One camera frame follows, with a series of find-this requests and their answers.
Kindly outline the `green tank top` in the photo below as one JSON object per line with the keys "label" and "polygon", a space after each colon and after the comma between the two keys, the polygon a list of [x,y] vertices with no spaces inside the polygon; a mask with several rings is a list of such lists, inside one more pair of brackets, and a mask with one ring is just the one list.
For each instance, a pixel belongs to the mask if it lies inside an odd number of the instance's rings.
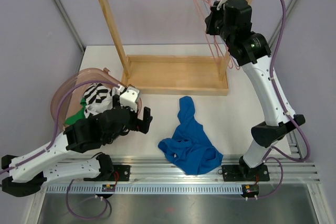
{"label": "green tank top", "polygon": [[80,105],[81,105],[81,109],[76,114],[70,116],[69,118],[65,120],[65,126],[72,125],[76,123],[78,120],[85,118],[85,108],[87,104],[84,98],[81,99]]}

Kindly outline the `black white striped tank top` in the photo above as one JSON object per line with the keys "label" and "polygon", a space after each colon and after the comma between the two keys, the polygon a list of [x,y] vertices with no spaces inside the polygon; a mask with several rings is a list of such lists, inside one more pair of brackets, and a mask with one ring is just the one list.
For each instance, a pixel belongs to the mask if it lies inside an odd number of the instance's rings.
{"label": "black white striped tank top", "polygon": [[80,102],[84,117],[88,118],[112,109],[115,94],[120,94],[117,87],[111,89],[103,83],[91,84],[83,93]]}

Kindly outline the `blue tank top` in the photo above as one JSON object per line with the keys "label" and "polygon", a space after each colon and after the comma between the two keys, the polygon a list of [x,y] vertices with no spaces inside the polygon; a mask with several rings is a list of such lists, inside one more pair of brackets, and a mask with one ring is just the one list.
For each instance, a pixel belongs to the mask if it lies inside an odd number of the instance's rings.
{"label": "blue tank top", "polygon": [[195,119],[193,99],[184,96],[179,100],[179,125],[172,137],[158,143],[165,158],[186,175],[203,175],[217,168],[223,155],[214,147],[204,128]]}

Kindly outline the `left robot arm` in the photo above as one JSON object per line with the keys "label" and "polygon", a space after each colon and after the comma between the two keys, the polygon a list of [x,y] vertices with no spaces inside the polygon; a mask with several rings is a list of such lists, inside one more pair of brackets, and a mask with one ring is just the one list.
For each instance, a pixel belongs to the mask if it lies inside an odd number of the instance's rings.
{"label": "left robot arm", "polygon": [[8,177],[1,182],[2,192],[14,197],[26,197],[43,187],[64,180],[107,181],[115,178],[108,154],[97,153],[84,162],[64,164],[74,155],[97,150],[112,144],[119,136],[131,131],[146,134],[152,122],[151,110],[143,109],[143,118],[130,108],[117,106],[97,115],[80,119],[65,128],[56,138],[23,156],[5,155],[1,159],[2,172]]}

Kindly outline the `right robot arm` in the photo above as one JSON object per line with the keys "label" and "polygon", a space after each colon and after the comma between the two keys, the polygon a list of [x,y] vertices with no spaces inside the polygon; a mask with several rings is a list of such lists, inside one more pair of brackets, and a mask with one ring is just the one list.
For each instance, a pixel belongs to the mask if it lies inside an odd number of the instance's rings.
{"label": "right robot arm", "polygon": [[264,114],[264,121],[251,128],[253,141],[239,159],[237,171],[244,180],[253,180],[263,170],[263,161],[279,140],[305,123],[286,101],[271,66],[271,51],[266,38],[252,31],[252,8],[246,0],[215,1],[205,18],[206,33],[220,36],[229,54],[236,59],[251,81]]}

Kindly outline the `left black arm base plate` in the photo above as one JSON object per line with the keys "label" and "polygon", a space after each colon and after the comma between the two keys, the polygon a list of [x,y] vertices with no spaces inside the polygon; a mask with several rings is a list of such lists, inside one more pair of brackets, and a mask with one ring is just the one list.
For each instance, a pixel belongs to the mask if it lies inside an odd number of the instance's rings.
{"label": "left black arm base plate", "polygon": [[109,182],[114,182],[115,179],[118,179],[118,182],[128,182],[130,179],[131,174],[131,166],[130,165],[123,165],[123,164],[116,164],[113,166],[114,172],[110,175],[107,179]]}

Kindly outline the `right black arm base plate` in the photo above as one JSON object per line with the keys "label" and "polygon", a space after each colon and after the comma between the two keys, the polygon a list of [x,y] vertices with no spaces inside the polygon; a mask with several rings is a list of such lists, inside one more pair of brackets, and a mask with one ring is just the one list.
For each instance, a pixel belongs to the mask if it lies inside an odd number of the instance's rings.
{"label": "right black arm base plate", "polygon": [[269,182],[270,176],[266,165],[259,165],[256,168],[240,169],[239,165],[222,165],[217,170],[225,182]]}

